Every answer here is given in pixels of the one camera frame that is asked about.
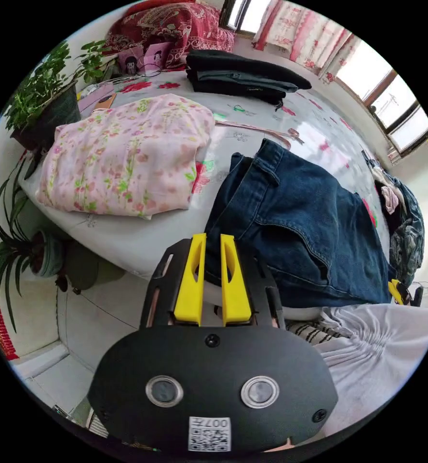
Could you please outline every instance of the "window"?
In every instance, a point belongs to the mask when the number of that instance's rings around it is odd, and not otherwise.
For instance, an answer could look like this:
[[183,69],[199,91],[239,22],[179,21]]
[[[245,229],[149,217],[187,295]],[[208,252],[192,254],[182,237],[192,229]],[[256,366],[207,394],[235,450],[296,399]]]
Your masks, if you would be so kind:
[[336,76],[363,101],[391,71],[391,65],[362,41]]
[[[268,0],[225,0],[220,27],[253,36],[259,30]],[[392,66],[361,41],[336,81],[371,112],[400,156],[428,138],[428,118],[414,93]]]
[[428,138],[428,117],[421,106],[391,134],[391,140],[402,153],[411,145],[418,146]]
[[368,108],[401,157],[428,139],[428,118],[401,76],[361,42],[337,79]]
[[253,35],[261,26],[268,3],[268,0],[226,0],[220,26]]

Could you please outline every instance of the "pink floral curtain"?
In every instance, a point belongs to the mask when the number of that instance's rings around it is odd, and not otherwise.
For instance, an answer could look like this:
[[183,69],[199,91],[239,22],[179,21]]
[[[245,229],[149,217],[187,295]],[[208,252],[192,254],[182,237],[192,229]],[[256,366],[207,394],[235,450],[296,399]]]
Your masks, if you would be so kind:
[[289,59],[305,66],[325,83],[353,55],[360,39],[322,14],[284,0],[271,0],[253,39],[257,50],[277,45]]

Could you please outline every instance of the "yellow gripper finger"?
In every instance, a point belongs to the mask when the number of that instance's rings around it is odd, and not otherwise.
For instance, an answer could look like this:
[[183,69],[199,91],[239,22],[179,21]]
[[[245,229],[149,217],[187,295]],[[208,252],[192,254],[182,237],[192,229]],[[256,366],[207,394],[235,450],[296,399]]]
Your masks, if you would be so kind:
[[174,317],[178,322],[201,325],[205,253],[206,233],[193,235],[179,295],[175,303]]
[[388,288],[389,288],[389,292],[391,293],[391,296],[395,299],[395,301],[400,304],[400,305],[403,305],[403,301],[402,301],[402,296],[400,294],[400,292],[397,290],[397,283],[399,281],[398,280],[392,280],[388,283]]
[[224,326],[248,323],[251,307],[232,235],[220,235],[222,316]]

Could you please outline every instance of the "black folded clothing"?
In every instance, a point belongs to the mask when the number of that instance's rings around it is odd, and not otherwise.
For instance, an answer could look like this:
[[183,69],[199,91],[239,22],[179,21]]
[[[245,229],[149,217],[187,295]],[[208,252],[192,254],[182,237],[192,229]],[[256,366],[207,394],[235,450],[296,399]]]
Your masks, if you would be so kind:
[[222,95],[231,96],[252,96],[266,103],[281,108],[283,106],[283,98],[286,93],[280,90],[273,90],[253,85],[243,85],[234,82],[224,82],[218,80],[199,81],[197,71],[187,70],[188,80],[193,85],[195,92],[219,93]]
[[290,69],[266,61],[245,58],[222,50],[190,50],[187,55],[187,66],[195,71],[229,69],[248,72],[267,79],[289,82],[303,90],[312,88],[307,79],[304,79],[304,77],[301,77]]

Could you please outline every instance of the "white cloth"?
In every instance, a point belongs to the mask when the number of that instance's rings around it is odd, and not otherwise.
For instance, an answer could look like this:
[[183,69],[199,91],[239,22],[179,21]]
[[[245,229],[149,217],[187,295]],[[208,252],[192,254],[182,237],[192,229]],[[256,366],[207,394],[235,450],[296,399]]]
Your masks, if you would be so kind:
[[389,187],[381,187],[381,194],[384,196],[386,201],[386,212],[388,214],[393,214],[396,207],[399,205],[399,198]]
[[324,308],[325,327],[342,336],[315,346],[339,400],[310,442],[378,409],[408,381],[428,349],[428,309],[397,304]]

